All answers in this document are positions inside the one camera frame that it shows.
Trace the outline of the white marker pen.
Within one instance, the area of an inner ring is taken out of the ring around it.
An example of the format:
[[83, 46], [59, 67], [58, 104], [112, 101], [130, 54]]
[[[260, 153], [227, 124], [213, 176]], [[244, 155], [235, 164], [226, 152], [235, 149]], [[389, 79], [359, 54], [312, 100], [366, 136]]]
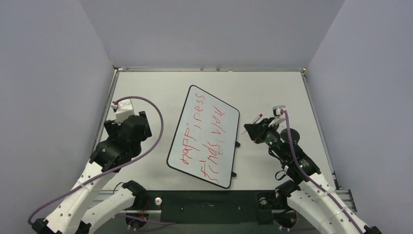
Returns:
[[263, 116], [262, 114], [259, 114], [259, 115], [252, 121], [252, 124], [255, 124], [258, 120], [260, 120], [262, 116]]

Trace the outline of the white whiteboard with black frame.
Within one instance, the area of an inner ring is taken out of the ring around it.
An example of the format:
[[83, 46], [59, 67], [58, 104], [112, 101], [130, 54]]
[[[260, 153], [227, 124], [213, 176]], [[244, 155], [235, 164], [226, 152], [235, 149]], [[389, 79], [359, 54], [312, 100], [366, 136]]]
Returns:
[[231, 185], [240, 112], [191, 85], [167, 156], [167, 165], [223, 189]]

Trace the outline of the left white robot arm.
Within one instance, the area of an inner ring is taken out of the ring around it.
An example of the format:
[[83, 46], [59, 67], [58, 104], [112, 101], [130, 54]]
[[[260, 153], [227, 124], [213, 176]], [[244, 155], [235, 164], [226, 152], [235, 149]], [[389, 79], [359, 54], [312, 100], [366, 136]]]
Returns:
[[141, 143], [152, 136], [144, 111], [130, 115], [122, 123], [106, 120], [106, 140], [97, 144], [86, 163], [77, 184], [67, 193], [47, 202], [61, 203], [46, 218], [32, 220], [28, 224], [38, 234], [74, 234], [97, 194], [122, 166], [129, 165], [142, 152]]

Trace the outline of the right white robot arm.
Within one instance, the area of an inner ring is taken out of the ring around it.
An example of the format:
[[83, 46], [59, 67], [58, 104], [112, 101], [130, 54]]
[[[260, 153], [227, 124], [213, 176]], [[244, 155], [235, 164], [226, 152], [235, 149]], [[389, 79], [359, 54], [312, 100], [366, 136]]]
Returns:
[[275, 188], [275, 203], [301, 214], [321, 234], [379, 234], [369, 226], [336, 193], [319, 167], [298, 145], [300, 134], [287, 127], [278, 132], [275, 119], [245, 124], [250, 139], [265, 143], [268, 153], [277, 158], [290, 179]]

